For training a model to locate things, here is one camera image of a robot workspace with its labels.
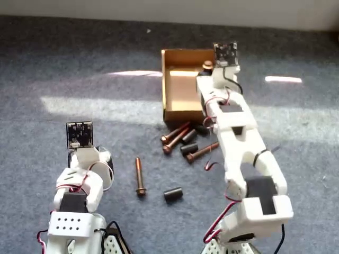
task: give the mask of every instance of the black wire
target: black wire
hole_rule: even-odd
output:
[[[105,248],[105,247],[104,247],[105,238],[108,237],[108,229],[110,229],[111,225],[113,225],[113,224],[115,225],[115,227],[116,227],[117,230],[119,231],[119,235],[120,235],[121,241],[122,241],[123,244],[126,246],[126,249],[127,249],[128,254],[131,254],[131,252],[129,251],[129,248],[128,248],[127,244],[126,244],[126,241],[125,241],[125,239],[124,239],[123,236],[122,236],[120,227],[119,227],[119,225],[117,224],[116,221],[111,221],[111,222],[107,225],[106,229],[96,229],[96,230],[94,230],[94,232],[97,232],[97,231],[104,231],[104,232],[105,232],[105,233],[102,235],[102,238],[101,238],[101,254],[105,254],[105,252],[104,252],[104,248]]]
[[[239,84],[238,82],[235,82],[233,79],[226,78],[225,77],[225,72],[226,72],[226,67],[223,67],[222,68],[222,76],[224,77],[224,79],[229,81],[229,82],[231,82],[231,83],[233,83],[233,84],[235,84],[239,88],[240,93],[243,94],[244,91],[243,91],[243,87],[241,86],[241,84]]]
[[[254,156],[253,167],[255,167],[255,164],[256,164],[256,161],[257,161],[259,155],[261,155],[261,154],[264,153],[264,152],[268,152],[268,150],[267,150],[267,149],[264,149],[264,150],[262,150],[261,152],[258,152],[258,153]]]
[[[274,254],[278,253],[278,251],[280,250],[280,247],[284,243],[284,240],[285,240],[285,225],[284,224],[281,224],[281,232],[282,232],[281,240],[280,240],[280,242],[279,242],[279,244],[278,244]]]
[[[76,149],[73,149],[71,151],[68,152],[68,162],[67,162],[67,167],[70,168],[70,161],[72,159],[72,153],[76,152]]]
[[[126,241],[125,241],[125,239],[123,238],[123,236],[122,236],[122,233],[121,233],[121,230],[120,230],[120,227],[119,227],[119,225],[117,224],[117,222],[116,221],[111,221],[108,225],[107,225],[107,227],[106,227],[106,231],[111,227],[111,225],[115,225],[115,227],[118,229],[118,231],[119,231],[119,234],[120,234],[120,238],[121,238],[121,240],[122,240],[122,242],[123,242],[123,244],[126,246],[126,249],[127,249],[127,252],[128,252],[128,254],[131,254],[131,252],[129,251],[129,248],[128,248],[128,246],[127,246],[127,244],[126,244]]]
[[[99,231],[103,231],[104,233],[102,234],[102,237],[101,237],[101,254],[105,254],[105,247],[104,247],[104,241],[105,241],[105,238],[107,237],[107,230],[106,229],[95,229],[94,232],[99,232]]]

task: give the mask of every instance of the copper screw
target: copper screw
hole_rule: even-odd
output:
[[[189,162],[189,164],[191,164],[196,159],[198,159],[200,156],[203,156],[204,154],[208,153],[210,150],[217,148],[218,146],[219,146],[219,142],[215,142],[215,143],[211,144],[210,146],[199,150],[198,152],[189,153],[188,155],[186,155],[186,159]]]
[[[163,135],[161,137],[161,142],[162,144],[168,144],[170,142],[170,140],[175,136],[177,135],[179,132],[181,132],[183,129],[185,129],[187,126],[190,125],[190,122],[186,122],[184,123],[183,125],[181,125],[179,128],[175,129],[174,131],[170,132],[169,134],[167,135]]]
[[[190,130],[189,127],[187,127],[185,130],[180,132],[178,136],[176,136],[169,144],[166,144],[163,146],[163,151],[165,154],[169,155],[172,152],[172,149],[176,144],[179,143],[179,141],[182,139],[183,136],[186,135],[186,133]]]
[[[142,167],[140,158],[136,158],[136,171],[137,171],[137,182],[138,188],[136,190],[138,196],[144,196],[146,194],[146,189],[144,188],[144,184],[142,182]]]

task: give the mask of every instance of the black cylinder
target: black cylinder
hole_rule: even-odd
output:
[[[194,129],[198,132],[198,134],[200,134],[202,136],[205,136],[205,135],[209,134],[209,130],[206,127],[202,126],[202,125],[195,125]]]
[[[177,187],[164,192],[164,198],[167,202],[175,201],[183,196],[182,188]]]
[[[180,152],[182,156],[186,156],[189,153],[195,153],[197,150],[198,150],[197,143],[187,144],[185,146],[180,147]]]
[[[189,133],[187,133],[183,138],[182,142],[184,144],[190,143],[196,136],[197,136],[197,131],[195,129],[191,130]]]

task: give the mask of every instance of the bolt head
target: bolt head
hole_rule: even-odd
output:
[[[193,155],[191,153],[186,155],[186,160],[189,162],[189,164],[193,163],[194,162]]]
[[[168,143],[168,138],[165,135],[163,135],[160,140],[161,140],[162,144],[167,144]]]
[[[146,189],[145,188],[139,188],[136,190],[138,196],[145,196],[146,195]]]
[[[163,146],[163,151],[166,155],[169,155],[172,152],[172,148],[168,145]]]

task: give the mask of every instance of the white plastic bracket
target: white plastic bracket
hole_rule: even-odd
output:
[[[109,235],[104,241],[105,254],[123,254],[115,236]]]
[[[63,237],[90,237],[94,216],[90,213],[52,212],[48,235]]]

